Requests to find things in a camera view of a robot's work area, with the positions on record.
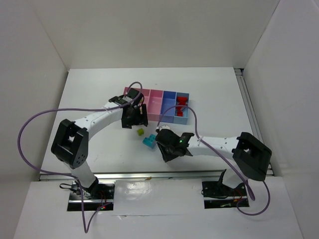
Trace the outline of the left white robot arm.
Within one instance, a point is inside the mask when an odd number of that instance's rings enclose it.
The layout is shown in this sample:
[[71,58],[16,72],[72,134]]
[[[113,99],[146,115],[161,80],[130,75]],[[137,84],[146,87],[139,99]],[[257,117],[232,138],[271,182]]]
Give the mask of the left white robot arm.
[[70,169],[91,198],[104,196],[107,188],[99,183],[86,162],[90,139],[116,121],[121,121],[122,128],[147,126],[147,106],[144,100],[141,92],[130,88],[126,94],[110,98],[100,111],[74,121],[64,119],[60,122],[51,152]]

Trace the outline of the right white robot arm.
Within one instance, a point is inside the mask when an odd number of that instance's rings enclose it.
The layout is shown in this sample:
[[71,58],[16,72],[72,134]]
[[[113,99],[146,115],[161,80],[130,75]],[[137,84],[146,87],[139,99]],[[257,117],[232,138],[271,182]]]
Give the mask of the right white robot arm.
[[272,156],[272,151],[248,132],[226,138],[197,136],[190,132],[179,136],[164,125],[157,128],[155,141],[164,162],[184,156],[220,157],[230,168],[221,174],[219,181],[232,189],[249,179],[264,181]]

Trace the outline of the teal lego piece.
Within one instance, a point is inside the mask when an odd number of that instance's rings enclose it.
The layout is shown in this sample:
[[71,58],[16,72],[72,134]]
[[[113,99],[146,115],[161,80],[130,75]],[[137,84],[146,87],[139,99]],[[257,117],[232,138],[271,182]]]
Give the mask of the teal lego piece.
[[156,146],[156,136],[151,134],[149,137],[143,139],[143,144],[151,149],[154,149]]

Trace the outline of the white lego brick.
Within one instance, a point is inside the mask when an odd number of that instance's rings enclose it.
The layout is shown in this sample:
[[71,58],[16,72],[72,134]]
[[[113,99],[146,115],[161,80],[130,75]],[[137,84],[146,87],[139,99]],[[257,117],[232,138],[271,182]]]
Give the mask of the white lego brick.
[[170,130],[170,127],[167,124],[164,124],[164,125],[161,125],[161,126],[157,126],[156,127],[156,132],[159,133],[163,129]]

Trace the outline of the red 2x4 lego brick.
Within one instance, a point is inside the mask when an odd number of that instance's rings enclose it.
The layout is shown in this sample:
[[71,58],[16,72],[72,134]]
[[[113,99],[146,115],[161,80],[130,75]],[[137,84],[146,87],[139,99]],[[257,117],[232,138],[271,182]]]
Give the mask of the red 2x4 lego brick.
[[188,104],[188,98],[187,97],[176,97],[176,104],[179,106],[187,106]]

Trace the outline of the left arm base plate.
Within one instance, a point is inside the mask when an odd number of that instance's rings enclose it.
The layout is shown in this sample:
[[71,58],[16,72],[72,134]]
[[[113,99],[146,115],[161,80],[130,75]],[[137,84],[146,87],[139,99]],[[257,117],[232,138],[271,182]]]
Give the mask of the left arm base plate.
[[[112,211],[114,207],[114,192],[115,183],[104,183],[104,188],[94,196],[91,196],[86,191],[83,192],[83,203],[84,211],[95,211],[98,207],[102,206],[101,211]],[[81,195],[80,188],[77,182],[72,182],[71,184],[61,183],[59,185],[60,189],[69,191],[69,199],[67,211],[69,212],[79,212],[81,211]]]

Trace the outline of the red flower lego piece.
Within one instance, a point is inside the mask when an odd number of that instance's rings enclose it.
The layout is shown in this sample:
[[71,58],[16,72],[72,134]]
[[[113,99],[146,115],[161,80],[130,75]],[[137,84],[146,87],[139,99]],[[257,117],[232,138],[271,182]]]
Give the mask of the red flower lego piece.
[[184,116],[184,110],[187,108],[187,106],[176,106],[176,116],[183,117]]

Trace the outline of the green lego brick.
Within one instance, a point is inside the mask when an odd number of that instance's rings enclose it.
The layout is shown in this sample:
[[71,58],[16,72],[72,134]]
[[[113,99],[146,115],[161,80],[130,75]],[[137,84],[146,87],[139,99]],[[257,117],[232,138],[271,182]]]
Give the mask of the green lego brick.
[[145,133],[145,131],[144,131],[143,128],[139,128],[139,129],[137,130],[138,136],[142,136],[144,133]]

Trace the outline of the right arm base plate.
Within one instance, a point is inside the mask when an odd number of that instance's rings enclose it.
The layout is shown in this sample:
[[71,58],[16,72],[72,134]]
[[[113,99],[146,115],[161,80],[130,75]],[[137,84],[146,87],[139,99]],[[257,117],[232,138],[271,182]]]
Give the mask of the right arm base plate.
[[243,183],[235,189],[225,186],[217,181],[203,181],[201,194],[204,197],[205,209],[226,209],[249,207],[246,187]]

